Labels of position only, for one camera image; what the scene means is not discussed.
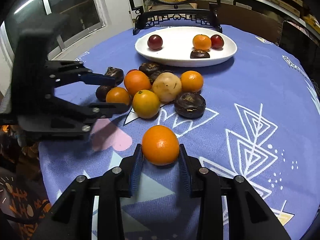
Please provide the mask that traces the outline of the dark chestnut left low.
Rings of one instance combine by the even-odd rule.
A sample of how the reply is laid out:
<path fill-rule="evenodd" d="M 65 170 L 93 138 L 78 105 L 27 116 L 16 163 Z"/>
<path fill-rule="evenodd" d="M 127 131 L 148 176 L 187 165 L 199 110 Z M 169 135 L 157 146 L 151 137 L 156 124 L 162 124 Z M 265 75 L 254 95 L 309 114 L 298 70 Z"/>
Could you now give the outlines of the dark chestnut left low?
<path fill-rule="evenodd" d="M 106 102 L 106 96 L 112 88 L 112 86 L 99 86 L 95 92 L 96 98 L 100 102 Z"/>

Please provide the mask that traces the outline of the window with white frame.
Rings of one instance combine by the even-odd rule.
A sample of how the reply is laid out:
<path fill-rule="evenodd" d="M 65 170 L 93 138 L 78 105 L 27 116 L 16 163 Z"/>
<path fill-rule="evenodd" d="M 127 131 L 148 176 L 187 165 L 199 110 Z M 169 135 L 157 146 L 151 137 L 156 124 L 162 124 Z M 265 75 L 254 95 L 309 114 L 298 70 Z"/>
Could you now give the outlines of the window with white frame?
<path fill-rule="evenodd" d="M 101 0 L 16 0 L 1 24 L 1 43 L 9 61 L 15 56 L 20 32 L 54 20 L 56 36 L 49 43 L 52 58 L 75 42 L 107 25 Z"/>

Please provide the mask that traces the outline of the dark chestnut pile back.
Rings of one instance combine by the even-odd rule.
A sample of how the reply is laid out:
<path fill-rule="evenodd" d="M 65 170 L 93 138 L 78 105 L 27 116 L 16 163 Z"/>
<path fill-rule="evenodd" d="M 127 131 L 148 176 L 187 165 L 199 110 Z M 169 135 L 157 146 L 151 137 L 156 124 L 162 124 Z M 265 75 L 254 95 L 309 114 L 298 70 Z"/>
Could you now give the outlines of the dark chestnut pile back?
<path fill-rule="evenodd" d="M 146 76 L 151 76 L 155 72 L 159 72 L 162 65 L 154 62 L 142 63 L 138 70 L 143 72 Z"/>

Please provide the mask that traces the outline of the small orange pile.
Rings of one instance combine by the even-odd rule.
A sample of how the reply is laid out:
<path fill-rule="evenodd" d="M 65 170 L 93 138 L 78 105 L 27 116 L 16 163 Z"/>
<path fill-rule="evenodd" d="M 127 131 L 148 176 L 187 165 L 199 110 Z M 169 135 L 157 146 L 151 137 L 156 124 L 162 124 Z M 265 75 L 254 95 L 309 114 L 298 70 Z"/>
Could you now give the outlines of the small orange pile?
<path fill-rule="evenodd" d="M 106 102 L 130 105 L 131 97 L 126 89 L 122 87 L 114 87 L 107 93 Z"/>

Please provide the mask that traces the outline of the pale yellow round fruit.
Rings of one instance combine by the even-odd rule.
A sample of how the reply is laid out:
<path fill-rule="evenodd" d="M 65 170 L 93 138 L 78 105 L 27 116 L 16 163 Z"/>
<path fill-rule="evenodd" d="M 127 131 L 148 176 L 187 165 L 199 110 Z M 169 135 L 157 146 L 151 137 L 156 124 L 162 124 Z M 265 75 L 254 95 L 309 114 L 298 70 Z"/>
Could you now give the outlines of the pale yellow round fruit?
<path fill-rule="evenodd" d="M 182 83 L 175 74 L 164 72 L 153 82 L 152 91 L 160 102 L 172 102 L 182 92 Z"/>

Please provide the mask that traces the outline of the large orange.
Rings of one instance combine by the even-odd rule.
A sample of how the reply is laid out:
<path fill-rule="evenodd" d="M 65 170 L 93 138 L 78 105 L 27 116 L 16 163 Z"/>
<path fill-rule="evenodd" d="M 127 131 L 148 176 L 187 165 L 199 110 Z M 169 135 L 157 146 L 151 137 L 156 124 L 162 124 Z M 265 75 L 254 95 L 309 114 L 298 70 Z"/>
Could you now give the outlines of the large orange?
<path fill-rule="evenodd" d="M 210 50 L 212 46 L 211 39 L 207 35 L 198 34 L 193 38 L 193 47 L 204 51 Z"/>

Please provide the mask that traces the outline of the yellow orange fruit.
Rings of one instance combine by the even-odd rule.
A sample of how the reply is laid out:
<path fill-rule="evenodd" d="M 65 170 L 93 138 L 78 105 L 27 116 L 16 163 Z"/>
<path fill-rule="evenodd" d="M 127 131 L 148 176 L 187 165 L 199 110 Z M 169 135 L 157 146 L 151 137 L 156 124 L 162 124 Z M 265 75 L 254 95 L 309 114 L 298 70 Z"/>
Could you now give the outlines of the yellow orange fruit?
<path fill-rule="evenodd" d="M 132 100 L 132 108 L 135 113 L 143 119 L 153 118 L 159 111 L 160 100 L 158 96 L 150 90 L 138 91 Z"/>

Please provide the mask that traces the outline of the small red plum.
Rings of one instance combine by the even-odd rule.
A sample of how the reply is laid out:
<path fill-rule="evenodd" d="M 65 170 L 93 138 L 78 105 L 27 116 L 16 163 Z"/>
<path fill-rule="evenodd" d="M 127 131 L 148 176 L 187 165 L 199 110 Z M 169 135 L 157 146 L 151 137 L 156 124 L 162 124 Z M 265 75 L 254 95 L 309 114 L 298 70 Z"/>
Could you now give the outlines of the small red plum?
<path fill-rule="evenodd" d="M 224 44 L 225 44 L 223 38 L 220 35 L 217 35 L 217 34 L 213 35 L 210 38 L 210 40 L 211 40 L 211 43 L 212 43 L 211 47 L 213 49 L 222 49 Z"/>

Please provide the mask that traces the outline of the white round plate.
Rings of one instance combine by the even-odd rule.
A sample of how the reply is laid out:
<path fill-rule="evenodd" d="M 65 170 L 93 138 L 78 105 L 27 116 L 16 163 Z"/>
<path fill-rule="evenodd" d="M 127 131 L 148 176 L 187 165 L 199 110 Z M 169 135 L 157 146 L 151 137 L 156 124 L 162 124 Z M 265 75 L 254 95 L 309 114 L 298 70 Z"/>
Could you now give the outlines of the white round plate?
<path fill-rule="evenodd" d="M 193 38 L 197 34 L 220 35 L 224 40 L 224 46 L 221 49 L 210 49 L 209 58 L 192 59 L 190 58 L 193 48 Z M 151 35 L 159 35 L 163 40 L 163 46 L 158 51 L 151 50 L 147 41 Z M 167 66 L 175 67 L 207 67 L 226 62 L 237 52 L 236 43 L 228 36 L 209 28 L 200 27 L 167 27 L 152 31 L 138 38 L 135 43 L 135 50 L 144 58 L 161 63 Z"/>

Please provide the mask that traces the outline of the round deer art screen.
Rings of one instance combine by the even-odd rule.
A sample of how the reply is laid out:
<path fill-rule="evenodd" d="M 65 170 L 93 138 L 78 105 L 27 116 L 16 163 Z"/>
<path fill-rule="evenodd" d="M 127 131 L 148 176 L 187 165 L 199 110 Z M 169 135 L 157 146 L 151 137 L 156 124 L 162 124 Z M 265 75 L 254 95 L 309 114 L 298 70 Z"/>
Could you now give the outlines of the round deer art screen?
<path fill-rule="evenodd" d="M 155 4 L 167 5 L 168 9 L 159 9 L 154 11 L 145 11 L 142 5 L 135 5 L 134 0 L 129 0 L 130 9 L 136 14 L 135 26 L 132 34 L 135 36 L 143 29 L 148 29 L 160 25 L 163 22 L 173 21 L 191 21 L 202 26 L 208 26 L 213 30 L 222 33 L 217 9 L 221 5 L 221 0 L 215 3 L 210 2 L 208 9 L 185 9 L 182 5 L 195 0 L 150 0 Z"/>

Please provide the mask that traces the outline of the orange tangerine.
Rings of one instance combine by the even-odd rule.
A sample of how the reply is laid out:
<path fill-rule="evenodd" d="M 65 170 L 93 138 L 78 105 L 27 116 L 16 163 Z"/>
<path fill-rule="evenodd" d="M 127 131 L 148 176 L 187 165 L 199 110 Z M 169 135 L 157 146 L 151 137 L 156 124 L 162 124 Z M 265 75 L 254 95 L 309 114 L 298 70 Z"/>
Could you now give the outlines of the orange tangerine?
<path fill-rule="evenodd" d="M 151 89 L 149 78 L 139 70 L 130 72 L 124 77 L 124 86 L 131 96 L 134 96 L 140 90 Z"/>

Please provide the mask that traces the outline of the dark red plum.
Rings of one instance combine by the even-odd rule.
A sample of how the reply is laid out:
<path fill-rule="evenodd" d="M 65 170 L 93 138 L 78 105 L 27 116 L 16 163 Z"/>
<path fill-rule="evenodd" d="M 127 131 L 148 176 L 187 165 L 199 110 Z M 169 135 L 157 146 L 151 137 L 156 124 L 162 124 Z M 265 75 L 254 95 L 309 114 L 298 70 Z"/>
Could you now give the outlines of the dark red plum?
<path fill-rule="evenodd" d="M 148 39 L 148 47 L 151 50 L 159 50 L 163 46 L 163 40 L 159 35 L 151 35 Z"/>

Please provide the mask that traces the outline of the blue patterned tablecloth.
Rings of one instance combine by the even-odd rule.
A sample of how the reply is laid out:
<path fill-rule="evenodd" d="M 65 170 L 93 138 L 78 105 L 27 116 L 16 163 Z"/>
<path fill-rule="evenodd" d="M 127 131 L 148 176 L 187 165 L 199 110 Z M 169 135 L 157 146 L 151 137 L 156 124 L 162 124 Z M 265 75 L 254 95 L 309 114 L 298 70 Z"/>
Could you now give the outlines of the blue patterned tablecloth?
<path fill-rule="evenodd" d="M 75 60 L 95 73 L 126 74 L 145 59 L 135 50 L 152 29 L 112 37 Z M 170 128 L 189 155 L 220 176 L 244 176 L 284 224 L 291 239 L 308 230 L 319 207 L 319 100 L 299 61 L 275 44 L 224 25 L 238 46 L 228 61 L 195 71 L 204 77 L 201 118 L 164 105 L 155 119 L 133 112 L 99 120 L 90 139 L 39 145 L 44 185 L 53 204 L 78 175 L 93 178 L 133 154 L 152 126 Z M 199 199 L 180 183 L 179 166 L 144 162 L 136 196 L 121 200 L 126 239 L 195 239 Z"/>

